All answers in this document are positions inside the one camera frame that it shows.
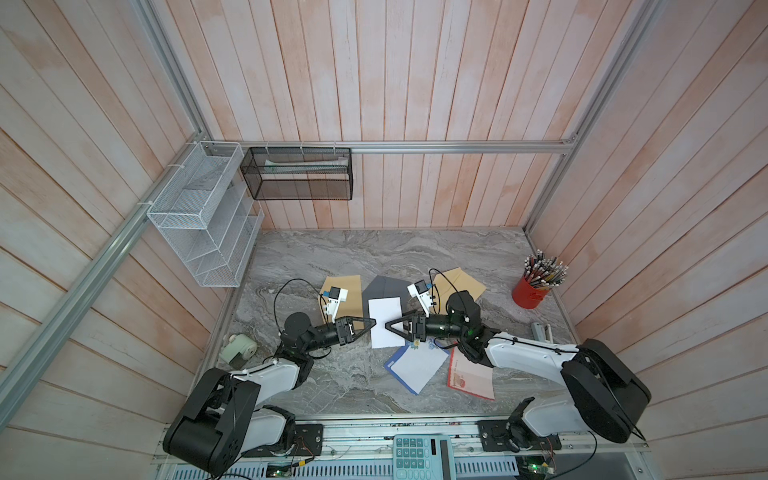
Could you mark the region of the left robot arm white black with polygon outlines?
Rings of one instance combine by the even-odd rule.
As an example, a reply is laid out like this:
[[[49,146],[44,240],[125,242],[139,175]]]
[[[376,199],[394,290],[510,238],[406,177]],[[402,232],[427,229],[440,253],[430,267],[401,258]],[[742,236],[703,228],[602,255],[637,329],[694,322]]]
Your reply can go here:
[[[202,375],[166,431],[163,451],[214,477],[261,447],[275,455],[296,453],[295,415],[267,401],[307,380],[313,351],[353,343],[375,325],[372,318],[344,316],[314,326],[303,312],[289,315],[269,363]]]

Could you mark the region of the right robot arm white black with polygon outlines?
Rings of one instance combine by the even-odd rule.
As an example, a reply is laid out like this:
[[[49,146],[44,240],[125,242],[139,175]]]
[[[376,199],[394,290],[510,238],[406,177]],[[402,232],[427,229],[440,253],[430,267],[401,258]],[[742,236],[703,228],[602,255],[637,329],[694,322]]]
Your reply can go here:
[[[560,345],[492,328],[483,323],[468,291],[451,294],[443,314],[412,310],[385,327],[409,342],[449,339],[474,364],[519,370],[560,385],[561,393],[527,397],[510,414],[506,431],[513,451],[567,432],[591,432],[613,443],[642,434],[638,422],[652,394],[599,340]]]

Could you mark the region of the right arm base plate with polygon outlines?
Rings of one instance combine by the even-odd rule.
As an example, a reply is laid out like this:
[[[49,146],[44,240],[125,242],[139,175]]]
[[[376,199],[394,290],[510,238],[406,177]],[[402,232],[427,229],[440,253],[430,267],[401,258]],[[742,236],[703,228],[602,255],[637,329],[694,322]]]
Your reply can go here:
[[[562,449],[558,435],[537,436],[522,421],[480,420],[476,425],[485,452],[549,452]]]

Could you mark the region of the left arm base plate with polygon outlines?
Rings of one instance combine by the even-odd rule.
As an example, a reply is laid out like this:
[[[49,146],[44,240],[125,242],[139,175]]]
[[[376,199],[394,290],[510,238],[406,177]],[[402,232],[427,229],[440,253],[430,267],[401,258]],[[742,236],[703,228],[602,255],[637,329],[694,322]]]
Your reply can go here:
[[[322,424],[290,425],[279,441],[243,452],[245,458],[289,459],[317,457],[322,454],[324,426]]]

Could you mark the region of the red bordered letter paper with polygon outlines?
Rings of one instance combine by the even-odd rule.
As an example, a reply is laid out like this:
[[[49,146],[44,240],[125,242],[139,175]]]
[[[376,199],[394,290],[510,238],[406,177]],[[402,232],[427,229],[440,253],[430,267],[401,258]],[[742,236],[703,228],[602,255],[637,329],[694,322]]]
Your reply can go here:
[[[369,316],[376,320],[371,330],[371,346],[373,349],[399,348],[405,345],[405,340],[386,328],[388,321],[402,317],[399,297],[377,298],[368,301]]]

